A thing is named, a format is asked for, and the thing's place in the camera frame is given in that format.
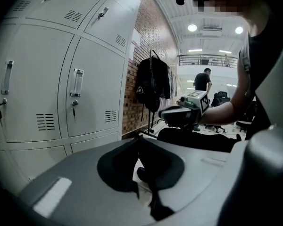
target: red brick wall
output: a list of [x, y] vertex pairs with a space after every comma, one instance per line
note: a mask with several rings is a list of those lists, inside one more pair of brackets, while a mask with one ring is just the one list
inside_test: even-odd
[[177, 46], [169, 24], [155, 0], [140, 0], [135, 29], [141, 35], [140, 47], [135, 46], [134, 59], [129, 60], [123, 116], [123, 134], [148, 124], [148, 110], [144, 110], [135, 95], [136, 73], [140, 62], [149, 58], [151, 49], [168, 65], [177, 65]]

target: floor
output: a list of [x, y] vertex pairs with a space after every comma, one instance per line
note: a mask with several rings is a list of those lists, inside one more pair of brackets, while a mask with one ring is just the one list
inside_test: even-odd
[[[167, 128], [168, 126], [165, 124], [164, 121], [161, 121], [159, 124], [157, 124], [153, 130], [154, 130], [154, 133], [153, 135], [157, 136], [158, 133], [163, 129], [163, 128]], [[200, 131], [198, 133], [201, 133], [201, 134], [205, 134], [205, 135], [215, 135], [215, 134], [223, 134], [225, 135], [226, 137], [228, 138], [233, 138], [233, 139], [236, 139], [236, 135], [239, 134], [242, 138], [242, 140], [245, 139], [245, 136], [246, 136], [246, 133], [244, 131], [240, 132], [240, 127], [239, 126], [236, 126], [235, 124], [234, 125], [226, 125], [226, 126], [223, 126], [223, 128], [225, 129], [225, 133], [222, 133], [222, 132], [219, 132], [219, 133], [216, 133], [216, 129], [213, 128], [213, 127], [207, 127], [205, 128], [205, 126], [203, 125], [200, 125], [199, 126], [200, 128]], [[154, 139], [153, 137], [149, 137], [147, 135], [143, 135], [145, 138], [152, 138]], [[133, 181], [137, 182], [138, 186], [139, 186], [139, 194], [140, 194], [140, 203], [146, 208], [149, 210], [149, 213], [150, 213], [150, 207], [149, 207], [149, 204], [152, 200], [152, 193], [151, 193], [151, 190], [149, 189], [148, 187], [148, 184], [141, 181], [138, 176], [137, 176], [137, 169], [139, 167], [143, 167], [142, 165], [142, 162], [140, 160], [137, 161], [136, 165], [135, 165], [135, 168], [134, 168], [134, 173], [133, 173]]]

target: ceiling light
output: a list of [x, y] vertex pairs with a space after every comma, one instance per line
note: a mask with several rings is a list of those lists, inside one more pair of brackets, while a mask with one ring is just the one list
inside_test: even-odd
[[235, 32], [236, 32], [236, 34], [241, 34], [241, 33], [243, 33], [243, 28], [238, 27], [238, 28], [236, 28]]
[[194, 24], [191, 24], [189, 27], [188, 27], [188, 30], [191, 31], [191, 32], [195, 32], [197, 30], [197, 26], [194, 25]]
[[201, 52], [202, 49], [190, 49], [189, 52]]
[[225, 50], [219, 50], [219, 52], [221, 52], [221, 53], [226, 53], [226, 54], [231, 54], [232, 52], [230, 52], [230, 51], [225, 51]]

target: ventilation slot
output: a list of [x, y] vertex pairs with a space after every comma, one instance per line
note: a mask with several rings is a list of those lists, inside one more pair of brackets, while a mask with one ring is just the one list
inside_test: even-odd
[[30, 1], [21, 1], [15, 8], [14, 12], [23, 11], [28, 5], [30, 4]]
[[36, 114], [39, 130], [55, 130], [53, 114]]
[[105, 111], [105, 123], [117, 120], [117, 111]]
[[80, 20], [81, 16], [82, 14], [70, 10], [64, 18], [77, 22]]
[[116, 43], [121, 44], [122, 37], [120, 35], [117, 35]]
[[121, 41], [121, 46], [125, 46], [126, 45], [126, 40], [124, 38], [122, 38], [122, 41]]
[[117, 111], [112, 111], [111, 113], [111, 121], [116, 121], [117, 120]]

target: coat rack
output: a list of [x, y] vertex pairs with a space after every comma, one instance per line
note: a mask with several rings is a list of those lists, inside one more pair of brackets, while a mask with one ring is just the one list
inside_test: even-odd
[[[153, 49], [151, 49], [151, 50], [150, 50], [150, 70], [152, 70], [152, 52], [153, 52], [153, 53], [157, 56], [157, 58], [160, 60], [158, 54], [157, 54]], [[155, 113], [153, 113], [153, 116], [152, 116], [152, 126], [151, 126], [151, 129], [153, 128], [154, 115], [155, 115]], [[151, 111], [149, 110], [149, 116], [148, 116], [148, 132], [144, 132], [144, 131], [141, 131], [141, 130], [140, 130], [140, 131], [138, 131], [137, 133], [138, 133], [138, 134], [139, 134], [139, 133], [142, 133], [142, 134], [144, 134], [144, 135], [147, 135], [147, 136], [149, 136], [149, 137], [153, 137], [153, 138], [156, 138], [156, 139], [157, 139], [157, 136], [150, 134], [150, 132], [151, 132], [151, 133], [154, 132], [153, 130], [150, 129], [150, 123], [151, 123]]]

